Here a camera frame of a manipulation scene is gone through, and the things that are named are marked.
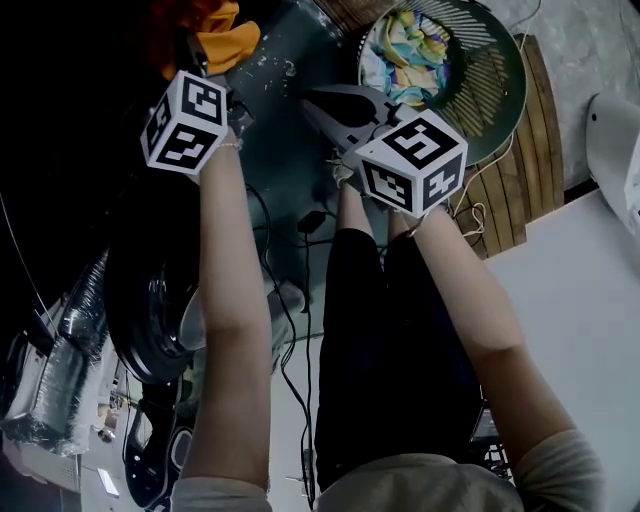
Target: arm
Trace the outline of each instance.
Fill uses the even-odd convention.
[[[234,142],[233,133],[225,142]],[[240,160],[220,147],[200,174],[200,297],[207,362],[181,478],[266,489],[271,327]]]
[[[436,208],[415,241],[489,399],[512,464],[541,441],[575,428],[531,360],[507,294],[453,220]]]

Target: green basket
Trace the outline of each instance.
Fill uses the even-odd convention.
[[[462,0],[405,0],[389,9],[418,11],[451,35],[447,86],[427,102],[469,143],[467,166],[494,153],[513,133],[527,98],[527,76],[518,45],[484,6]],[[360,56],[371,31],[360,43]]]

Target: person's left arm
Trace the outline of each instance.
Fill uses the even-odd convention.
[[[225,139],[234,141],[233,133]],[[271,325],[235,148],[218,148],[203,168],[200,203],[207,362],[181,479],[230,479],[233,489],[260,492],[254,486],[266,489],[269,466]]]

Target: white cube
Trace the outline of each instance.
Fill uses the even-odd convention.
[[[418,218],[462,186],[467,142],[426,110],[356,155],[366,192]]]
[[[178,71],[140,143],[149,167],[198,174],[226,134],[224,88]]]

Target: gray shirt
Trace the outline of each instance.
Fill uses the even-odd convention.
[[[604,477],[575,430],[556,434],[513,469],[515,487],[484,468],[441,455],[407,454],[365,464],[316,501],[318,512],[598,511]],[[224,478],[186,478],[173,489],[175,512],[270,512],[264,491]]]

